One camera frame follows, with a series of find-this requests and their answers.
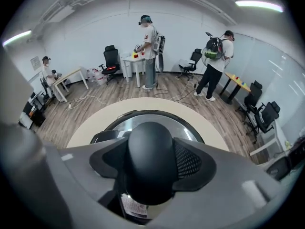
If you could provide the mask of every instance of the standing man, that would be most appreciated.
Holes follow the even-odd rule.
[[[145,14],[141,16],[139,25],[145,29],[144,44],[134,50],[135,52],[144,50],[146,81],[143,89],[152,89],[155,86],[156,79],[156,53],[152,48],[152,44],[157,34],[157,30],[152,23],[152,19],[149,15]]]
[[[229,60],[233,57],[234,51],[234,34],[232,31],[226,31],[223,39],[223,52],[224,56],[217,60],[206,59],[207,68],[203,74],[199,85],[194,92],[195,96],[203,96],[201,93],[203,87],[209,83],[206,100],[215,101],[216,99],[212,96],[221,76],[223,75],[224,69],[226,68]]]
[[[55,97],[57,98],[57,100],[59,102],[62,102],[63,99],[61,98],[61,95],[59,94],[59,92],[56,90],[56,88],[53,86],[54,82],[56,82],[56,75],[52,73],[51,69],[50,69],[50,58],[48,56],[44,56],[42,59],[42,75],[44,77],[44,79],[46,80],[47,84],[49,85],[49,87],[52,89],[52,91],[54,92]]]

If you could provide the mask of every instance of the wooden floor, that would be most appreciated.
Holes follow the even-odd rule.
[[[150,91],[138,88],[136,86],[135,75],[129,83],[123,78],[119,78],[119,83],[115,80],[111,81],[109,85],[98,86],[96,83],[88,83],[89,90],[87,90],[83,83],[76,83],[70,87],[70,95],[67,100],[78,99],[86,95],[96,96],[99,100],[106,104],[111,104],[119,101],[137,97],[159,97],[170,99],[180,95],[186,86],[187,78],[176,78],[176,74],[159,74],[158,75],[158,89]],[[144,76],[141,76],[141,83],[144,82]],[[178,100],[186,96],[190,91],[194,90],[194,82],[189,82],[182,96],[172,100]],[[244,157],[250,158],[254,163],[260,164],[267,160],[265,154],[260,152],[253,157],[249,153],[259,146],[261,141],[253,145],[254,137],[252,135],[246,136],[249,128],[243,125],[240,112],[236,112],[238,107],[236,104],[225,104],[220,98],[218,87],[214,92],[215,102],[205,100],[204,97],[195,97],[193,92],[188,94],[180,101],[206,118],[224,138],[227,146],[231,152],[240,154]],[[45,111],[46,120],[41,127],[33,127],[33,130],[41,139],[54,143],[58,148],[65,148],[77,130],[77,128],[92,114],[104,108],[106,105],[99,103],[95,98],[86,98],[83,102],[74,109],[68,108],[69,103],[58,103],[54,101],[49,105]]]

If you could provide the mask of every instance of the black circular rim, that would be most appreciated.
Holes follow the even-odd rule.
[[[107,126],[105,128],[105,131],[112,131],[120,123],[122,123],[130,118],[139,116],[139,115],[161,115],[161,116],[171,118],[171,119],[179,122],[180,124],[184,125],[185,128],[187,128],[194,135],[194,137],[197,139],[198,142],[205,143],[204,140],[202,139],[202,137],[199,135],[199,133],[189,123],[187,123],[185,120],[183,120],[182,118],[180,118],[174,114],[171,114],[171,113],[168,113],[165,111],[161,111],[161,110],[132,110],[130,112],[125,113],[124,115],[121,115],[121,117],[119,116],[119,118],[117,120],[115,120],[109,126]]]

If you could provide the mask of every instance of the round beige platform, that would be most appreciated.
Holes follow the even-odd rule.
[[[210,122],[194,110],[182,104],[162,98],[132,98],[108,105],[91,115],[73,134],[68,147],[88,145],[93,136],[109,126],[119,116],[132,110],[161,110],[174,114],[188,122],[205,144],[229,151],[223,138]]]

